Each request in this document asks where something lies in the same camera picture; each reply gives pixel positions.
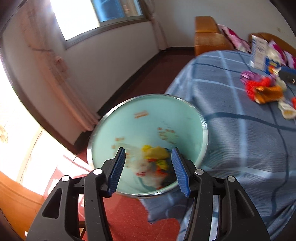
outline wooden furniture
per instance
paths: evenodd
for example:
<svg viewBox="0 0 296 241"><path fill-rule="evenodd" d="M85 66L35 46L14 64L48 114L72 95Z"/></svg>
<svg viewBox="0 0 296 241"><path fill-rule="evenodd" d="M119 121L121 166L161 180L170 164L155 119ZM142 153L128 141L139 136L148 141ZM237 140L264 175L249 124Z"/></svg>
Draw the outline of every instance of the wooden furniture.
<svg viewBox="0 0 296 241"><path fill-rule="evenodd" d="M22 241L22 238L17 235L13 227L8 222L7 218L0 209L0 233L1 240Z"/></svg>
<svg viewBox="0 0 296 241"><path fill-rule="evenodd" d="M0 172L0 209L23 240L43 202L43 196L26 189Z"/></svg>
<svg viewBox="0 0 296 241"><path fill-rule="evenodd" d="M288 44L281 38L269 33L252 33L249 35L249 38L248 38L250 43L252 43L252 35L265 39L267 42L274 40L274 42L276 42L281 47L282 50L287 51L288 53L296 57L296 49L294 49L290 44Z"/></svg>
<svg viewBox="0 0 296 241"><path fill-rule="evenodd" d="M230 41L220 32L216 21L210 16L195 18L195 56L214 50L234 50Z"/></svg>

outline sunlight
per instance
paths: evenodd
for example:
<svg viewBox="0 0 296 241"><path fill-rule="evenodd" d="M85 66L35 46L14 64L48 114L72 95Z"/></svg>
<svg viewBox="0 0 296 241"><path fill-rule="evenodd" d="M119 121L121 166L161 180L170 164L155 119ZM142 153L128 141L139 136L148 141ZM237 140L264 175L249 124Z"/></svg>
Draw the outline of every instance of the sunlight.
<svg viewBox="0 0 296 241"><path fill-rule="evenodd" d="M50 0L65 40L100 26L90 0Z"/></svg>
<svg viewBox="0 0 296 241"><path fill-rule="evenodd" d="M8 136L7 142L0 141L0 171L16 181L40 125L20 102L1 63L0 85L0 125Z"/></svg>

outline bedspread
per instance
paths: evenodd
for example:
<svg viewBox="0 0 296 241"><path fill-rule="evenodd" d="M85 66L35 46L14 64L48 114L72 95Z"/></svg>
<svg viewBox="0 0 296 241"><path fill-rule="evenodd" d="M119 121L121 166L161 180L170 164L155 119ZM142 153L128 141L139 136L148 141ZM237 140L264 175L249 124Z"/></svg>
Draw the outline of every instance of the bedspread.
<svg viewBox="0 0 296 241"><path fill-rule="evenodd" d="M211 176L235 176L258 209L271 239L283 229L296 207L296 122L285 120L277 103L248 99L240 73L264 74L249 65L250 54L215 51L191 60L166 93L196 106L209 128L209 146L201 168ZM296 86L288 85L291 99ZM183 240L192 200L177 191L142 200L148 221L177 218ZM211 240L215 239L214 205Z"/></svg>

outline light blue bowl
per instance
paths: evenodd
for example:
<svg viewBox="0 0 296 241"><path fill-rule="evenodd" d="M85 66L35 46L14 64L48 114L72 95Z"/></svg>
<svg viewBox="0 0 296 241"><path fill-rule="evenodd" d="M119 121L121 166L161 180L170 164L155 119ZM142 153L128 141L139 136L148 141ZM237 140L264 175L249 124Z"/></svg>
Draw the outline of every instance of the light blue bowl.
<svg viewBox="0 0 296 241"><path fill-rule="evenodd" d="M100 168L123 147L130 154L129 161L133 161L141 155L144 145L150 145L178 147L199 167L207 144L207 124L194 106L170 95L143 95L119 104L101 119L91 135L87 160L94 168ZM147 187L125 166L117 192L132 198L148 198L176 188L178 182L160 190Z"/></svg>

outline pillow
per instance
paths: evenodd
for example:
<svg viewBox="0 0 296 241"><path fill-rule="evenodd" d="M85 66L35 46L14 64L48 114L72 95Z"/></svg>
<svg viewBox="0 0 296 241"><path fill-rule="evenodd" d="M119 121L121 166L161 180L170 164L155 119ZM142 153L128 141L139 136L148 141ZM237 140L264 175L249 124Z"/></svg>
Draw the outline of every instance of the pillow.
<svg viewBox="0 0 296 241"><path fill-rule="evenodd" d="M231 41L231 43L237 50L240 50L246 53L251 52L251 48L248 45L248 43L242 40L241 38L239 38L234 31L232 31L230 28L221 24L218 24L218 27L221 30L221 32L224 32L224 34L227 36L227 38Z"/></svg>
<svg viewBox="0 0 296 241"><path fill-rule="evenodd" d="M286 57L284 51L281 49L281 47L276 42L274 42L273 40L271 40L269 42L268 47L273 48L275 51L278 52L279 57L281 58L281 64L286 66L287 57Z"/></svg>
<svg viewBox="0 0 296 241"><path fill-rule="evenodd" d="M284 52L285 52L285 54L287 56L288 66L291 69L296 69L296 58L292 54L290 54L290 53L288 53L286 51L284 51Z"/></svg>

